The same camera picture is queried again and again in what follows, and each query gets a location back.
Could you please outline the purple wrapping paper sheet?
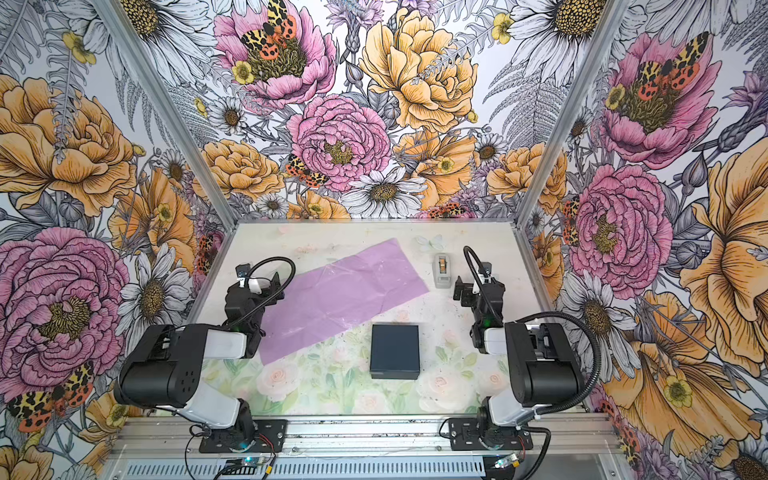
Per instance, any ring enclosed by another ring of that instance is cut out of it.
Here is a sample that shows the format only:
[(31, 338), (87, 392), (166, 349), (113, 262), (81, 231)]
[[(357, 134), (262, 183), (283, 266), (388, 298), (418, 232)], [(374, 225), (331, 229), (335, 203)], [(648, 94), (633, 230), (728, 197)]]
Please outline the purple wrapping paper sheet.
[(296, 276), (265, 310), (263, 365), (324, 342), (429, 289), (396, 239)]

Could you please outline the dark navy gift box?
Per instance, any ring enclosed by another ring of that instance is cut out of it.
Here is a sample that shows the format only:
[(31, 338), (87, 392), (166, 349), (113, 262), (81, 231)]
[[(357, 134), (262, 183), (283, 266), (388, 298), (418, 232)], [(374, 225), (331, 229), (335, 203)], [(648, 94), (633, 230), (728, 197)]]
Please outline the dark navy gift box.
[(373, 324), (369, 372), (374, 380), (416, 380), (421, 372), (416, 324)]

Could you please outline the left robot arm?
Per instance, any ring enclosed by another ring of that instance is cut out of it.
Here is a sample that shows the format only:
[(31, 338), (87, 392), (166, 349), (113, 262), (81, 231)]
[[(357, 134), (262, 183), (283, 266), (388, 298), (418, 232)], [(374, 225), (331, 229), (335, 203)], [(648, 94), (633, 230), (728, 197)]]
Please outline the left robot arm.
[(207, 427), (238, 447), (251, 442), (256, 427), (250, 407), (242, 399), (224, 395), (202, 379), (206, 360), (251, 359), (265, 332), (262, 317), (269, 305), (284, 298), (281, 281), (240, 280), (225, 297), (226, 321), (186, 327), (155, 325), (147, 328), (128, 355), (114, 387), (124, 405), (176, 412)]

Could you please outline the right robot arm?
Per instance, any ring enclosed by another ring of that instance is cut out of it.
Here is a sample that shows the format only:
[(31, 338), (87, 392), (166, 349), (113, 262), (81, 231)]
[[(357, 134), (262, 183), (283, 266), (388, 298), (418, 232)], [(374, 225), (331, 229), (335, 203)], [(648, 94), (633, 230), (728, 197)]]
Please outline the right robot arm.
[(521, 429), (545, 414), (572, 408), (589, 392), (564, 326), (545, 322), (543, 312), (505, 321), (504, 293), (505, 286), (494, 279), (481, 284), (457, 279), (454, 286), (453, 299), (473, 314), (473, 346), (507, 360), (509, 385), (485, 398), (479, 409), (482, 432)]

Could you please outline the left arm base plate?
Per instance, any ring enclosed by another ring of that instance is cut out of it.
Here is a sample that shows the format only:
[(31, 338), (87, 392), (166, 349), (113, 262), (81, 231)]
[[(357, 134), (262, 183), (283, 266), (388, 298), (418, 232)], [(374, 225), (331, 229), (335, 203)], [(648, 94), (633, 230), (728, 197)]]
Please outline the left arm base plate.
[(214, 429), (201, 440), (202, 454), (280, 453), (286, 439), (287, 420), (254, 420), (245, 430), (237, 426)]

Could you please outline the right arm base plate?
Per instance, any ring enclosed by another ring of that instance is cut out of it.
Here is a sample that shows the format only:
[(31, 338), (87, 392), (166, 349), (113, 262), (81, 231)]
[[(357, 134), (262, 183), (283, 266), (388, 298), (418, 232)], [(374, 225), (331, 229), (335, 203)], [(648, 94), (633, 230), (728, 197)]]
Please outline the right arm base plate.
[(523, 451), (533, 448), (530, 434), (514, 427), (499, 427), (472, 417), (450, 417), (439, 434), (453, 451)]

